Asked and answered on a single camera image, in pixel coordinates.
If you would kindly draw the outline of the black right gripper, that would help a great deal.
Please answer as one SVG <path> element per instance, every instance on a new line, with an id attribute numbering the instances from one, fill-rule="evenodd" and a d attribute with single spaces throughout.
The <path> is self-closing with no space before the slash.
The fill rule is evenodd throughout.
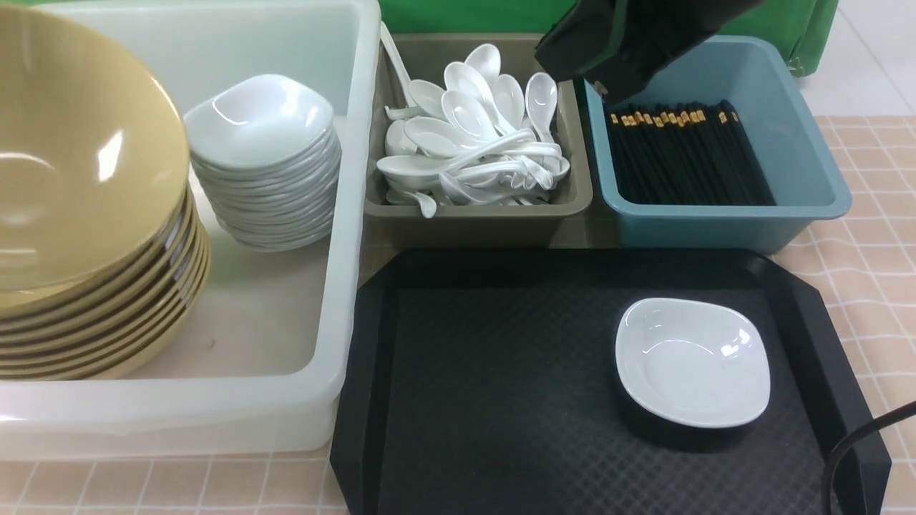
<path id="1" fill-rule="evenodd" d="M 581 78 L 608 104 L 642 92 L 671 62 L 759 1 L 576 1 L 535 47 L 556 82 Z"/>

